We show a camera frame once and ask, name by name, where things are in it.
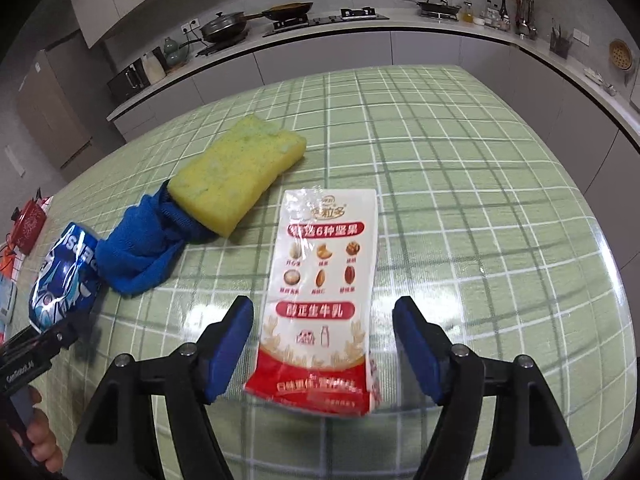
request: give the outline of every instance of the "nut illustration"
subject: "nut illustration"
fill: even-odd
[[[318,248],[316,249],[316,254],[318,255],[318,258],[320,258],[321,260],[326,260],[333,256],[333,253],[326,248],[326,244],[318,245]]]
[[[324,285],[324,277],[325,277],[324,269],[320,269],[318,271],[318,275],[316,276],[316,286],[320,287]]]
[[[297,270],[288,270],[284,273],[284,281],[287,285],[295,285],[300,281],[300,273]]]
[[[347,244],[347,254],[349,256],[355,256],[360,252],[360,244],[357,242],[349,242]]]
[[[293,242],[291,244],[291,248],[289,249],[289,256],[291,256],[294,260],[297,260],[302,256],[302,247],[300,246],[300,242]]]
[[[347,268],[344,269],[344,281],[347,282],[349,285],[351,285],[351,283],[353,283],[353,280],[355,279],[356,279],[356,269],[354,269],[350,265],[347,266]]]

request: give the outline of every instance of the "white countertop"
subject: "white countertop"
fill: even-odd
[[[509,32],[502,32],[490,27],[483,27],[481,25],[474,25],[466,22],[443,22],[439,20],[432,20],[429,18],[422,18],[418,15],[417,11],[412,9],[378,9],[378,12],[384,16],[388,16],[388,20],[365,20],[365,21],[352,21],[352,22],[340,22],[332,23],[330,25],[320,25],[319,27],[299,28],[297,30],[290,30],[289,32],[283,32],[281,34],[274,34],[266,38],[263,37],[271,28],[271,22],[265,18],[253,20],[248,25],[247,38],[238,43],[235,46],[227,48],[221,52],[211,54],[210,56],[192,57],[187,64],[179,68],[175,72],[172,72],[164,79],[145,88],[139,94],[134,95],[131,99],[125,101],[118,106],[111,114],[108,115],[107,120],[113,121],[114,118],[124,113],[125,111],[133,108],[137,103],[142,101],[146,96],[157,92],[159,89],[171,85],[188,76],[193,72],[199,72],[202,68],[220,62],[227,57],[242,54],[243,52],[252,50],[257,47],[266,46],[271,43],[277,43],[282,40],[290,40],[291,38],[303,38],[304,36],[310,36],[313,34],[331,32],[333,30],[348,30],[356,28],[374,28],[374,27],[388,27],[388,28],[424,28],[425,30],[447,30],[451,32],[462,32],[464,34],[471,34],[480,38],[492,38],[494,40],[500,40],[507,43],[512,43],[519,46],[523,50],[527,50],[534,56],[546,61],[555,69],[559,70],[568,79],[572,80],[578,86],[586,90],[597,102],[599,102],[611,115],[613,115],[620,124],[631,134],[635,134],[640,143],[640,114],[636,112],[631,104],[623,98],[620,94],[615,97],[607,94],[603,88],[596,85],[593,81],[584,75],[585,66],[577,59],[569,56],[567,60],[562,59],[556,54],[553,54],[549,50],[549,44],[543,40],[531,41],[522,40],[519,36]],[[338,11],[332,12],[332,14],[339,14]],[[319,16],[327,15],[326,12],[319,14]],[[193,55],[200,50],[197,44],[193,49]]]

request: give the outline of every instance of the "red pot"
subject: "red pot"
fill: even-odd
[[[11,231],[10,243],[18,247],[22,254],[29,254],[40,231],[42,231],[47,216],[42,208],[31,199],[24,205],[22,211],[18,211],[16,208],[11,218],[15,223]]]

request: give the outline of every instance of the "screw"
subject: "screw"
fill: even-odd
[[[469,347],[460,343],[453,345],[451,351],[456,357],[466,357],[469,355]]]
[[[518,364],[523,368],[533,368],[533,359],[528,355],[518,356]]]
[[[114,362],[118,368],[124,368],[131,361],[131,356],[129,354],[120,354],[116,356]]]
[[[196,343],[184,343],[178,348],[178,353],[186,357],[194,355],[198,351]]]

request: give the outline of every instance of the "blue gripper pad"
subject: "blue gripper pad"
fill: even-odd
[[[222,321],[207,326],[198,339],[198,368],[208,404],[226,391],[253,325],[254,304],[238,296]]]
[[[392,319],[420,389],[441,404],[449,391],[451,341],[439,325],[424,320],[410,296],[396,301]]]

